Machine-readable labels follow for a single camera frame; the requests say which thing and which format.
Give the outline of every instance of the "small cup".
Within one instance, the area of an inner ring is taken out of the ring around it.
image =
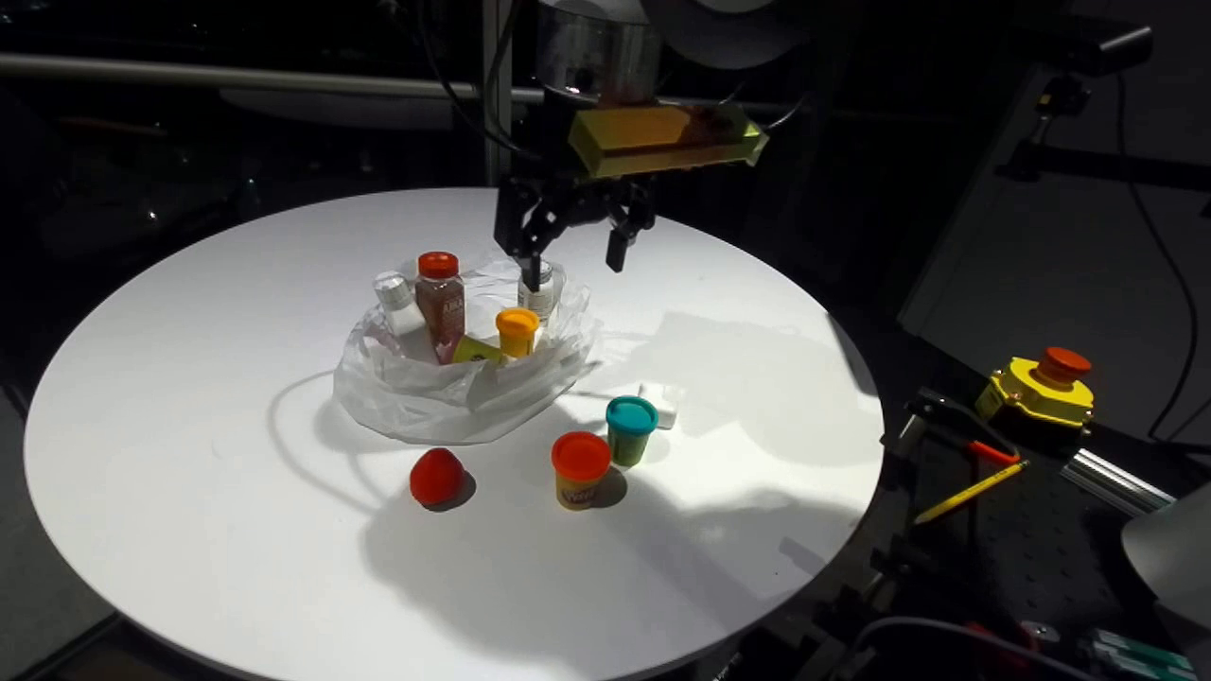
[[[542,319],[527,306],[504,306],[494,314],[504,355],[531,355]]]
[[[610,443],[593,430],[569,430],[552,447],[565,508],[591,508],[610,479]]]
[[[657,428],[657,412],[644,397],[612,397],[607,404],[607,425],[612,461],[622,469],[633,469],[644,459],[651,430]]]

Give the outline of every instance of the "red cap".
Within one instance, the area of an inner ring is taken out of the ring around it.
[[[557,475],[569,484],[597,484],[610,474],[610,443],[591,430],[569,430],[552,447]]]
[[[458,258],[451,250],[424,250],[417,267],[429,281],[448,281],[448,274],[458,274]]]
[[[1037,363],[1043,382],[1080,382],[1092,369],[1092,363],[1075,350],[1075,346],[1043,346],[1039,363]]]
[[[451,451],[429,451],[410,474],[410,489],[424,508],[458,503],[463,484],[467,484],[467,474]]]

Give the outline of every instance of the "white round table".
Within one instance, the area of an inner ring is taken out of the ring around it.
[[[565,509],[561,397],[463,447],[478,495],[405,490],[424,447],[356,428],[334,368],[372,274],[417,250],[498,258],[487,189],[378,191],[210,233],[115,290],[50,363],[28,479],[65,558],[140,629],[306,681],[628,677],[801,590],[883,474],[883,408],[829,314],[749,254],[657,219],[549,258],[600,319],[578,388],[686,388],[676,430],[607,509]]]

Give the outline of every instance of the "yellow object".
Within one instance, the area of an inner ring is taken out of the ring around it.
[[[494,330],[498,330],[498,346],[504,355],[531,355],[535,340],[538,340],[538,325],[542,319],[527,306],[504,306],[494,314]]]
[[[976,495],[988,495],[994,484],[1019,475],[1023,469],[1024,469],[1024,461],[1013,461],[1013,465],[1005,465],[1005,469],[999,469],[999,474],[969,484],[969,489],[945,495],[941,503],[935,503],[935,508],[926,508],[922,513],[917,513],[912,527],[935,522],[935,518],[951,513],[952,508],[974,503]]]
[[[1092,388],[1082,379],[1048,379],[1048,358],[1013,355],[1012,368],[991,369],[976,412],[991,421],[999,408],[1019,408],[1034,421],[1082,428],[1092,416]]]
[[[628,179],[755,161],[769,137],[745,117],[694,113],[672,104],[578,110],[569,131],[591,179]]]
[[[504,355],[504,346],[494,346],[494,345],[463,336],[463,340],[454,345],[451,363],[478,363],[478,358],[504,363],[508,355]]]

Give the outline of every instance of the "red object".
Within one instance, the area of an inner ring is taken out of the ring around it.
[[[994,461],[994,465],[1013,465],[1013,461],[1019,461],[1019,455],[999,451],[999,447],[991,447],[991,443],[983,443],[983,437],[974,437],[974,443],[969,443],[969,455],[974,455],[974,459],[983,459],[983,461]]]
[[[610,443],[591,430],[569,430],[552,447],[557,475],[565,484],[597,484],[610,475]]]
[[[1086,379],[1092,369],[1092,363],[1075,346],[1043,346],[1037,369],[1048,382],[1070,387],[1070,382]]]
[[[417,267],[429,281],[451,281],[451,274],[458,274],[458,258],[451,250],[429,250],[429,254],[419,254]]]
[[[451,508],[467,489],[467,469],[451,451],[429,451],[414,474],[410,489],[424,508]]]

